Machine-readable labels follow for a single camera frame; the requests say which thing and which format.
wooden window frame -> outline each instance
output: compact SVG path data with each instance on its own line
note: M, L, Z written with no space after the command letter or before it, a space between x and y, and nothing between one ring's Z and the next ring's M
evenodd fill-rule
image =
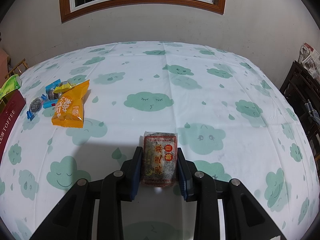
M60 0L60 16L61 22L64 23L73 18L81 15L91 13L93 11L102 10L105 8L116 7L129 4L142 4L142 3L166 3L177 4L205 9L215 13L223 14L226 0L214 0L213 3L208 3L199 0L107 0L98 2L74 11L70 10L70 0Z

dark red box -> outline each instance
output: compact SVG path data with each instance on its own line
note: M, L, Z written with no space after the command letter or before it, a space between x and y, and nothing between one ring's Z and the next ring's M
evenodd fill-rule
M0 100L0 160L14 123L26 101L18 89L6 94Z

wooden chair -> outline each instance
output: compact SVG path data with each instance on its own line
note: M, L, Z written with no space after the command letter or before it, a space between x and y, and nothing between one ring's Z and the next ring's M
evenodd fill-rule
M16 73L14 72L16 69L19 70L19 73L17 73L19 76L22 74L21 70L18 68L21 64L25 66L26 69L28 69L28 64L26 63L26 59L24 58L22 61L20 61L17 65L15 65L12 70L8 72L7 75L4 76L5 79L9 78L11 73Z

table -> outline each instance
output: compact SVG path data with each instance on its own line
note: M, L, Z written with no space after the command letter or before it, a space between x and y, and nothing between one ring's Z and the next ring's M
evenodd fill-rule
M28 240L79 178L118 170L145 131L178 133L178 147L198 170L240 179L288 240L300 239L318 213L307 137L250 60L178 42L88 47L26 70L20 91L27 105L58 78L90 79L84 127L53 126L54 107L31 122L26 107L20 113L0 166L0 216L16 239ZM140 185L135 201L122 206L126 240L192 239L195 204L182 200L177 185Z

candy package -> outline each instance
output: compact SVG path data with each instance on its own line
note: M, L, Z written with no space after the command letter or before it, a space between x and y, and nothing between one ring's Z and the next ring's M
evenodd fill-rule
M45 93L47 94L47 98L48 100L45 101L43 103L43 108L49 108L51 106L55 106L58 99L59 99L59 95L58 94L54 94L53 90L55 89L55 87L61 82L60 79L56 80L55 82L52 82L50 85L47 85L45 87Z
M70 83L69 81L60 82L54 89L54 93L65 93L73 88L76 84Z
M55 106L51 119L53 125L64 127L83 127L83 97L89 87L89 80L76 85L62 94Z
M21 87L22 81L18 74L15 74L7 79L0 89L0 98L8 94L9 92L19 89Z
M32 121L32 119L35 117L35 114L41 110L42 105L46 100L47 100L46 95L42 94L42 96L34 99L30 103L29 110L27 111L27 118L30 119L30 121Z
M177 134L145 132L141 182L167 187L177 180Z

